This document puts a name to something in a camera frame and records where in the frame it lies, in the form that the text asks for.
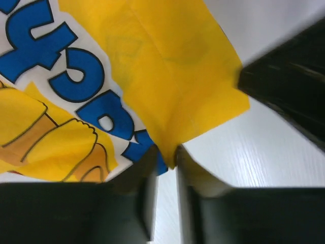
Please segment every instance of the white table surface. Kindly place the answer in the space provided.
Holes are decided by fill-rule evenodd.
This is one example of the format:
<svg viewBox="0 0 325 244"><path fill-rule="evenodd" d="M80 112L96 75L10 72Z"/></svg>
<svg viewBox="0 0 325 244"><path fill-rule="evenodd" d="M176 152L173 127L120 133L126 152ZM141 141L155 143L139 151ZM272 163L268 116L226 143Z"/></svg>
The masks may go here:
<svg viewBox="0 0 325 244"><path fill-rule="evenodd" d="M299 32L325 0L205 0L243 64ZM325 155L279 115L250 109L185 143L192 156L234 186L325 186ZM159 177L154 244L179 244L175 171Z"/></svg>

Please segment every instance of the cartoon hand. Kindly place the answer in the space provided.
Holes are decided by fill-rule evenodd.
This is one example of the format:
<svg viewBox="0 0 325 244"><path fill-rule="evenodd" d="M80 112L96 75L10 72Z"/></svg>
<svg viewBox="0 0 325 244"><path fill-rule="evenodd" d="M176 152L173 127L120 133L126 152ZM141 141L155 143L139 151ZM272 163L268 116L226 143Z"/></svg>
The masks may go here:
<svg viewBox="0 0 325 244"><path fill-rule="evenodd" d="M94 128L75 118L69 120L35 144L26 156L28 164L19 172L35 178L62 180L90 155L96 139Z"/></svg>
<svg viewBox="0 0 325 244"><path fill-rule="evenodd" d="M91 154L72 173L79 181L103 182L109 172L106 150L96 143Z"/></svg>

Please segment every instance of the yellow plastic bag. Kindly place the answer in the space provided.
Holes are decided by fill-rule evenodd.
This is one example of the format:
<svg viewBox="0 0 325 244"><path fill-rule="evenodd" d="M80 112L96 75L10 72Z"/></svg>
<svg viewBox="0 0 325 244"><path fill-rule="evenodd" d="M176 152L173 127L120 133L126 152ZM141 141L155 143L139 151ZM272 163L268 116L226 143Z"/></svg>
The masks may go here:
<svg viewBox="0 0 325 244"><path fill-rule="evenodd" d="M0 172L104 181L154 142L163 173L178 144L249 108L234 88L239 58L201 0L0 11Z"/></svg>

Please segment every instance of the black plastic part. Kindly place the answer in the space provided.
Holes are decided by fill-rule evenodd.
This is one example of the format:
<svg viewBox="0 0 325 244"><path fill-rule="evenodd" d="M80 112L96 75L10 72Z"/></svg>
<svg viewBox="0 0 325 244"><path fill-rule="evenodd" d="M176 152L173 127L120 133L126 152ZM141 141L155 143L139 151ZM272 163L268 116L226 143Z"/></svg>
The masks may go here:
<svg viewBox="0 0 325 244"><path fill-rule="evenodd" d="M229 186L206 197L191 179L193 163L179 161L177 167L183 243L325 243L325 189Z"/></svg>
<svg viewBox="0 0 325 244"><path fill-rule="evenodd" d="M325 150L325 18L245 67L238 88Z"/></svg>
<svg viewBox="0 0 325 244"><path fill-rule="evenodd" d="M1 243L151 239L157 148L110 182L0 184Z"/></svg>

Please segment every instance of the blue lettering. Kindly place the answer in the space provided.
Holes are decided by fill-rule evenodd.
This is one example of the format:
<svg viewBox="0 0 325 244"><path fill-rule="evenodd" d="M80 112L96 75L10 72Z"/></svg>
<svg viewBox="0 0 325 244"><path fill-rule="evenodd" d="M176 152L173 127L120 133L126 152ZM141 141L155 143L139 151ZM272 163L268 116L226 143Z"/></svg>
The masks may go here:
<svg viewBox="0 0 325 244"><path fill-rule="evenodd" d="M1 0L0 11L4 14L10 14L15 9L20 0Z"/></svg>
<svg viewBox="0 0 325 244"><path fill-rule="evenodd" d="M65 22L37 39L31 35L31 29L53 22L48 0L38 0L15 11L6 23L7 38L14 49L0 57L0 74L15 83L37 65L51 70L59 52L77 39Z"/></svg>
<svg viewBox="0 0 325 244"><path fill-rule="evenodd" d="M64 100L74 103L85 102L100 91L104 84L104 68L100 60L92 53L79 48L67 48L67 68L79 70L83 79L72 80L68 73L49 79L52 89Z"/></svg>
<svg viewBox="0 0 325 244"><path fill-rule="evenodd" d="M139 161L140 158L149 149L149 147L154 144L151 138L149 137L147 130L136 131L135 139L138 143L129 142L127 148L122 153L122 156L126 157L132 162ZM161 175L168 170L160 152L158 154L157 163L158 175Z"/></svg>
<svg viewBox="0 0 325 244"><path fill-rule="evenodd" d="M131 140L134 131L134 123L129 113L122 107L120 97L108 90L98 95L76 111L76 114L84 121L97 128L125 140ZM105 130L99 123L103 117L109 117L113 128Z"/></svg>

